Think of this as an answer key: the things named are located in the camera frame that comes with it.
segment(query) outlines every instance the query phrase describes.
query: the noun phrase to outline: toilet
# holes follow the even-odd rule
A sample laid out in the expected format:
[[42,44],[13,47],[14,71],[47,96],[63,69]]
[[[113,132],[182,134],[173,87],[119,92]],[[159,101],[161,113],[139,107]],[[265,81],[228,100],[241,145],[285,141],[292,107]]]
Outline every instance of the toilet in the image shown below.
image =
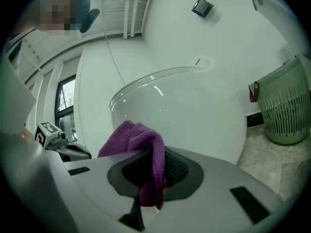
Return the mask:
[[136,80],[110,104],[113,126],[142,123],[164,144],[237,164],[246,116],[234,85],[218,69],[178,67]]

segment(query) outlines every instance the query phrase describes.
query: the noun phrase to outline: window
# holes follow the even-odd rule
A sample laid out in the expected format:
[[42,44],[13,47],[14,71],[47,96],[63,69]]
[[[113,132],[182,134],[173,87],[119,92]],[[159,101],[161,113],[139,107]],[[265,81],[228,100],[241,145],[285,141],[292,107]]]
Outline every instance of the window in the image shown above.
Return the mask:
[[77,140],[73,114],[75,78],[75,75],[71,76],[58,84],[55,101],[55,124],[65,132],[70,142]]

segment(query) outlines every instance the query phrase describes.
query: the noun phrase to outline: wire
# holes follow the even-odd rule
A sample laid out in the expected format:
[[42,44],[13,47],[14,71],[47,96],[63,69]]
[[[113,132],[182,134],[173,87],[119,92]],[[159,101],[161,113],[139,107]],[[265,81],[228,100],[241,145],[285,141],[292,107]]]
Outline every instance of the wire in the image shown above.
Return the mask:
[[34,49],[36,46],[38,46],[45,38],[47,38],[50,35],[51,34],[48,34],[47,36],[45,36],[42,40],[39,41],[39,43],[37,43],[35,46],[33,46],[32,49]]
[[104,22],[104,23],[103,23],[103,25],[104,25],[104,34],[105,34],[107,46],[108,46],[108,49],[109,49],[111,58],[112,58],[112,60],[113,60],[113,63],[115,64],[115,67],[116,67],[116,69],[117,69],[117,71],[118,71],[118,74],[119,74],[119,76],[120,76],[120,78],[121,78],[123,84],[125,85],[125,82],[124,82],[124,80],[123,80],[123,78],[122,78],[122,76],[121,76],[121,74],[120,74],[120,72],[119,72],[119,69],[118,69],[117,65],[116,65],[115,59],[113,58],[113,55],[112,55],[112,52],[111,52],[111,49],[110,49],[110,46],[109,46],[109,41],[108,41],[108,39],[107,39],[106,24],[105,24],[105,19],[104,19],[104,0],[102,0],[102,11],[103,11],[103,22]]

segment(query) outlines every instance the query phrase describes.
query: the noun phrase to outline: purple cloth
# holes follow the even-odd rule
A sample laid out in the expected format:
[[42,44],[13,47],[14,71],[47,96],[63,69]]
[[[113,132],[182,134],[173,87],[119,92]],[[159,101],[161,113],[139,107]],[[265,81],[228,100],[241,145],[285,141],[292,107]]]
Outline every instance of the purple cloth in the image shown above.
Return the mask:
[[101,148],[97,157],[104,157],[131,150],[153,148],[152,173],[139,192],[141,206],[156,206],[163,204],[165,147],[159,133],[145,125],[125,121],[110,136]]

